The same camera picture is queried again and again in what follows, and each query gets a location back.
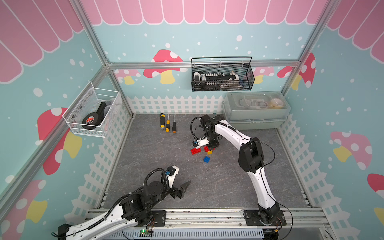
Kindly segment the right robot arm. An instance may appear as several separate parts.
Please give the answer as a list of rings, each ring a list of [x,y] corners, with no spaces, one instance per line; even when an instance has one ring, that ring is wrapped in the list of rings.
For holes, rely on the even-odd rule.
[[[256,218],[261,225],[265,226],[276,224],[278,227],[282,227],[287,224],[280,203],[273,196],[265,175],[263,142],[236,130],[219,115],[193,118],[190,131],[194,137],[195,149],[206,147],[213,150],[220,146],[219,139],[221,138],[235,146],[239,151],[239,166],[249,175],[257,194],[259,211],[256,213]]]

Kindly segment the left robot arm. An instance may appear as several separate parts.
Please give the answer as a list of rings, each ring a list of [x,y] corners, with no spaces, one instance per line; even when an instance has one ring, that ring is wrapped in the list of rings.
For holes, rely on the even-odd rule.
[[[101,240],[129,227],[154,227],[164,219],[153,213],[152,208],[167,196],[182,199],[191,181],[174,187],[179,168],[152,170],[141,187],[120,197],[107,212],[78,225],[63,224],[51,235],[57,240]]]

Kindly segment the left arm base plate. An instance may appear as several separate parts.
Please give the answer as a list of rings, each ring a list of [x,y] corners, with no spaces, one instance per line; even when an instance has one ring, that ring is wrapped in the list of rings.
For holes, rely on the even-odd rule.
[[[138,226],[164,227],[167,212],[164,210],[144,212],[143,215],[135,219]]]

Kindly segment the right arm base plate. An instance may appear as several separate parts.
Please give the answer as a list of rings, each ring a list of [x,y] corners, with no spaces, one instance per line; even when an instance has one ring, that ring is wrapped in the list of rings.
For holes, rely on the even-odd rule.
[[[247,226],[282,227],[287,225],[283,211],[272,215],[260,210],[244,210],[243,216]]]

